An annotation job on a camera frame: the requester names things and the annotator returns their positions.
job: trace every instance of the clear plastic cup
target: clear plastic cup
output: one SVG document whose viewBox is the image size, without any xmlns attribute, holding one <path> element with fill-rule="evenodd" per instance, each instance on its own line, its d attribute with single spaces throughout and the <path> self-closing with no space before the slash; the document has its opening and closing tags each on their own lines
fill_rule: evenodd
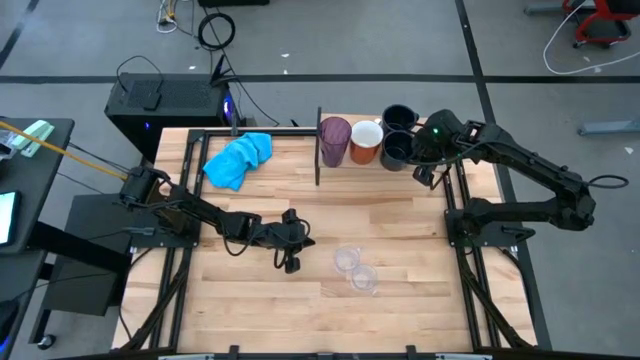
<svg viewBox="0 0 640 360">
<path fill-rule="evenodd" d="M 334 256 L 336 270 L 340 274 L 346 274 L 360 265 L 360 249 L 353 246 L 345 246 L 336 250 Z"/>
<path fill-rule="evenodd" d="M 351 271 L 351 285 L 354 289 L 375 292 L 378 273 L 369 265 L 358 265 Z"/>
</svg>

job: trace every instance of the red chair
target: red chair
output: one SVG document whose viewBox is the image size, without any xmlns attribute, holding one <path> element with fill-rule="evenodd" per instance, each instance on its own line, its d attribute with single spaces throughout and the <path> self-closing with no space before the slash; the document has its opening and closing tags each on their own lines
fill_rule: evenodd
<svg viewBox="0 0 640 360">
<path fill-rule="evenodd" d="M 627 40 L 631 30 L 626 21 L 640 15 L 640 0 L 593 0 L 595 8 L 579 9 L 574 15 L 578 22 L 574 48 L 586 43 L 598 43 L 605 48 Z M 579 1 L 564 0 L 562 8 L 571 14 Z"/>
</svg>

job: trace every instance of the purple cup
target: purple cup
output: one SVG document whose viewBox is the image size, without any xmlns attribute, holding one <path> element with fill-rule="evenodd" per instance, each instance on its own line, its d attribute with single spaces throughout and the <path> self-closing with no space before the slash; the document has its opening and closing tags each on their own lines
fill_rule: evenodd
<svg viewBox="0 0 640 360">
<path fill-rule="evenodd" d="M 328 167 L 338 167 L 351 139 L 351 124 L 340 117 L 326 118 L 320 123 L 320 148 L 322 162 Z"/>
</svg>

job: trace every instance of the white cable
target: white cable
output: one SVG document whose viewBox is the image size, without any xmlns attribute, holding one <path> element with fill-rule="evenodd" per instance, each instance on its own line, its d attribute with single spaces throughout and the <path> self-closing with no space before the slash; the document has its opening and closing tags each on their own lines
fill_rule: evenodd
<svg viewBox="0 0 640 360">
<path fill-rule="evenodd" d="M 167 13 L 166 7 L 164 6 L 165 0 L 162 0 L 162 2 L 160 2 L 160 9 L 158 9 L 158 17 L 156 20 L 156 31 L 161 33 L 161 34 L 170 34 L 174 31 L 176 31 L 176 29 L 178 28 L 178 23 L 171 19 L 169 17 L 169 14 Z M 160 21 L 162 20 L 162 10 L 164 10 L 165 14 L 167 14 L 167 16 L 165 17 L 165 21 L 169 22 L 170 24 L 173 24 L 173 28 L 169 29 L 169 30 L 161 30 L 160 29 Z"/>
<path fill-rule="evenodd" d="M 627 61 L 631 58 L 634 58 L 638 55 L 640 55 L 640 51 L 638 51 L 635 54 L 629 55 L 629 56 L 625 56 L 623 58 L 620 58 L 618 60 L 614 60 L 614 61 L 609 61 L 606 63 L 602 63 L 602 64 L 598 64 L 598 65 L 591 65 L 588 66 L 586 68 L 583 69 L 578 69 L 578 70 L 573 70 L 573 71 L 556 71 L 553 70 L 551 68 L 551 66 L 549 66 L 549 62 L 547 61 L 547 50 L 549 49 L 549 46 L 551 45 L 551 43 L 553 42 L 553 40 L 556 38 L 556 35 L 558 35 L 558 32 L 560 31 L 560 29 L 562 29 L 562 27 L 564 26 L 564 24 L 573 17 L 573 15 L 580 10 L 580 8 L 586 4 L 587 2 L 583 2 L 582 4 L 580 4 L 577 8 L 575 8 L 575 10 L 573 10 L 571 12 L 571 14 L 569 14 L 569 16 L 567 16 L 564 21 L 562 21 L 562 23 L 560 24 L 560 26 L 558 26 L 558 29 L 556 29 L 556 32 L 553 33 L 553 36 L 551 36 L 551 39 L 549 39 L 549 42 L 547 43 L 547 46 L 544 47 L 544 51 L 542 52 L 542 59 L 544 60 L 544 65 L 547 67 L 547 70 L 551 71 L 552 73 L 556 74 L 556 75 L 573 75 L 573 74 L 577 74 L 583 71 L 587 71 L 587 70 L 591 70 L 591 69 L 595 69 L 595 68 L 601 68 L 601 67 L 605 67 L 605 66 L 609 66 L 609 65 L 613 65 L 613 64 L 617 64 L 617 63 L 621 63 L 623 61 Z"/>
</svg>

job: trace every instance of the orange cup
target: orange cup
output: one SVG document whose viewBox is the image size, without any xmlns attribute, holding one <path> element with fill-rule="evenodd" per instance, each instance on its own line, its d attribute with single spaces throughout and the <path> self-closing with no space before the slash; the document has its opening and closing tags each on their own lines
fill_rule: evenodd
<svg viewBox="0 0 640 360">
<path fill-rule="evenodd" d="M 382 143 L 384 131 L 379 121 L 359 121 L 351 129 L 349 155 L 351 160 L 359 165 L 370 163 L 376 156 Z"/>
</svg>

